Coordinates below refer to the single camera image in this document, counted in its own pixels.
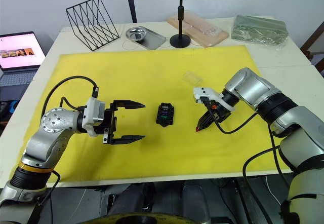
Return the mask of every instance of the laptop keyboard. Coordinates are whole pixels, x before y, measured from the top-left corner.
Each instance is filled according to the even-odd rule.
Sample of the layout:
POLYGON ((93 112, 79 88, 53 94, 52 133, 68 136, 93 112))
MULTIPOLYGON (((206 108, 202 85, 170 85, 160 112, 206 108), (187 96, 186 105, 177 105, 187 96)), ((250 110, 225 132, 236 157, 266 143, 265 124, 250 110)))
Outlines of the laptop keyboard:
POLYGON ((0 86, 26 85, 32 81, 36 72, 4 74, 0 80, 0 86))

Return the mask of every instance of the yellow mat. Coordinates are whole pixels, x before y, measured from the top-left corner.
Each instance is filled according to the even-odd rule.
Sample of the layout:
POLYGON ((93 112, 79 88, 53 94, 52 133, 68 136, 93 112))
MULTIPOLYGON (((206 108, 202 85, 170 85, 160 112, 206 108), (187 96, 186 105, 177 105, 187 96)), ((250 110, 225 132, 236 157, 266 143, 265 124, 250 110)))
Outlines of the yellow mat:
MULTIPOLYGON (((191 71, 202 78, 201 86, 220 92, 243 67, 259 74, 245 46, 63 55, 37 105, 24 141, 38 129, 41 108, 50 89, 68 76, 82 75, 97 83, 98 99, 105 101, 107 107, 114 99, 145 104, 146 108, 121 108, 116 112, 115 136, 146 137, 128 145, 106 145, 102 144, 102 136, 73 135, 55 168, 61 181, 241 172, 247 158, 271 147, 266 123, 257 116, 231 135, 222 134, 215 125, 196 133, 197 121, 206 108, 194 102, 193 86, 183 80, 183 75, 191 71), (161 102, 175 107, 174 124, 165 128, 155 123, 161 102)), ((47 110, 57 107, 61 96, 67 97, 72 105, 85 105, 91 90, 89 82, 68 81, 53 94, 47 110)), ((221 125, 225 130, 234 129, 252 113, 239 102, 237 111, 221 125)), ((272 153, 248 167, 248 171, 272 169, 272 153)))

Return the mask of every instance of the plastic bag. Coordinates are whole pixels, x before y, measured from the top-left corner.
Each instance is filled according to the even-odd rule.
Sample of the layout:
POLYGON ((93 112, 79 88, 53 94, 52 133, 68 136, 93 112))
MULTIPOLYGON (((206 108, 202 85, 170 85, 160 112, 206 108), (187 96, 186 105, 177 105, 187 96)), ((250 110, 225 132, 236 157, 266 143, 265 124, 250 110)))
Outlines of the plastic bag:
POLYGON ((287 41, 288 31, 283 21, 237 15, 233 24, 231 38, 279 46, 287 41))

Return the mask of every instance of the black cable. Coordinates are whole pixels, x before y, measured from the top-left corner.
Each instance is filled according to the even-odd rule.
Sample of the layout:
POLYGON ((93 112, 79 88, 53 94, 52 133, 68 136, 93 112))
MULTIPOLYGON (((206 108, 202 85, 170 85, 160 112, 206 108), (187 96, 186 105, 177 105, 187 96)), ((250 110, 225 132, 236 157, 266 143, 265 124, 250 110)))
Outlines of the black cable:
POLYGON ((52 89, 51 91, 49 92, 49 94, 47 95, 45 101, 44 101, 44 104, 43 104, 43 108, 42 108, 42 114, 40 116, 40 118, 42 119, 43 115, 45 114, 45 111, 46 111, 46 106, 47 106, 47 103, 49 102, 52 94, 54 93, 54 91, 60 86, 62 85, 64 82, 66 81, 69 81, 69 80, 72 80, 72 79, 84 79, 84 80, 87 80, 89 81, 92 85, 93 85, 93 89, 92 89, 92 97, 95 97, 97 98, 98 97, 98 87, 97 87, 97 84, 91 80, 90 78, 88 77, 85 77, 85 76, 70 76, 68 78, 65 78, 63 80, 61 80, 59 83, 57 83, 52 89))
POLYGON ((244 200, 244 197, 243 197, 243 194, 242 194, 242 189, 241 189, 241 187, 240 187, 240 185, 238 183, 238 180, 236 179, 234 182, 235 182, 236 189, 237 189, 237 192, 239 194, 239 198, 241 200, 241 203, 242 203, 243 210, 244 210, 245 216, 247 218, 247 221, 248 221, 249 224, 253 224, 252 220, 251 220, 251 217, 250 217, 250 214, 249 214, 247 204, 246 204, 246 202, 244 200))
POLYGON ((240 130, 245 124, 247 124, 252 118, 254 118, 257 113, 254 113, 252 114, 244 123, 242 123, 240 126, 238 126, 236 129, 234 130, 231 130, 231 131, 225 131, 222 129, 222 127, 219 125, 219 123, 217 122, 217 119, 215 117, 215 115, 213 114, 212 110, 208 107, 207 107, 207 110, 209 112, 209 114, 212 116, 217 128, 223 133, 223 134, 232 134, 232 133, 235 133, 236 131, 240 130))
MULTIPOLYGON (((274 147, 275 146, 274 145, 274 139, 273 139, 273 135, 272 135, 272 132, 271 132, 271 129, 270 129, 270 125, 268 125, 268 130, 269 130, 269 134, 270 134, 272 147, 274 147)), ((280 166, 279 166, 278 158, 277 158, 277 153, 275 151, 273 151, 273 158, 274 158, 275 166, 277 167, 277 170, 278 170, 278 173, 279 173, 280 177, 282 178, 282 180, 285 183, 286 187, 289 189, 289 184, 288 184, 287 180, 285 179, 285 176, 282 174, 282 171, 281 171, 280 166)))
POLYGON ((52 195, 50 195, 50 210, 51 210, 51 224, 53 224, 53 203, 52 203, 52 195))
POLYGON ((67 99, 66 99, 66 97, 65 96, 62 96, 62 98, 61 98, 61 101, 60 101, 60 107, 62 107, 63 106, 63 102, 65 101, 65 103, 70 107, 70 108, 72 108, 72 109, 74 109, 74 110, 77 110, 77 107, 75 107, 75 106, 73 106, 67 99))
POLYGON ((236 216, 234 215, 233 211, 229 208, 229 206, 227 205, 227 203, 226 203, 226 201, 225 201, 225 199, 224 199, 224 197, 223 197, 222 188, 219 187, 219 188, 218 188, 218 191, 219 191, 219 194, 220 194, 220 196, 221 196, 221 198, 222 198, 224 204, 226 205, 227 209, 231 212, 231 214, 232 214, 232 216, 234 217, 236 223, 239 224, 239 222, 237 221, 236 216))
POLYGON ((268 153, 268 152, 270 152, 270 151, 275 151, 275 150, 278 149, 278 148, 279 148, 279 145, 277 145, 277 146, 275 146, 275 147, 273 147, 273 148, 267 149, 267 150, 265 150, 265 151, 262 151, 262 152, 260 152, 260 153, 257 153, 257 154, 255 154, 254 156, 250 157, 250 158, 249 158, 249 159, 244 163, 244 165, 243 165, 243 170, 242 170, 242 173, 243 173, 243 179, 244 179, 244 181, 245 181, 245 183, 246 183, 246 185, 247 185, 249 191, 251 192, 251 194, 252 194, 253 198, 255 199, 256 203, 258 204, 258 206, 259 206, 260 210, 262 211, 262 213, 263 213, 265 219, 266 219, 267 222, 270 223, 270 224, 272 224, 272 221, 271 221, 271 219, 270 219, 268 213, 267 213, 266 210, 264 209, 263 205, 261 204, 260 200, 258 199, 257 195, 256 195, 256 194, 254 193, 254 191, 252 190, 252 187, 251 187, 251 185, 250 185, 250 183, 249 183, 249 181, 248 181, 248 178, 247 178, 246 170, 247 170, 247 166, 248 166, 248 164, 249 164, 252 160, 254 160, 255 158, 257 158, 257 157, 259 157, 259 156, 261 156, 261 155, 263 155, 263 154, 265 154, 265 153, 268 153))
POLYGON ((43 198, 43 200, 38 204, 39 206, 44 205, 44 202, 51 196, 51 193, 53 192, 54 188, 56 187, 56 185, 59 183, 61 176, 59 175, 59 173, 55 170, 53 170, 53 172, 56 176, 57 176, 57 180, 55 182, 55 184, 53 185, 53 187, 47 192, 47 194, 45 195, 45 197, 43 198))

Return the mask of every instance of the laptop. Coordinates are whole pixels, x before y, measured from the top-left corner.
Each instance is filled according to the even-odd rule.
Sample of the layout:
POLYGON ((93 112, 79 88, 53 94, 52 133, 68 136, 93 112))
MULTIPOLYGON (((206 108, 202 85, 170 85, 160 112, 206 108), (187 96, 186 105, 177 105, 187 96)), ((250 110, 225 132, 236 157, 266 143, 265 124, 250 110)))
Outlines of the laptop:
POLYGON ((33 31, 0 35, 0 101, 20 100, 44 58, 33 31))

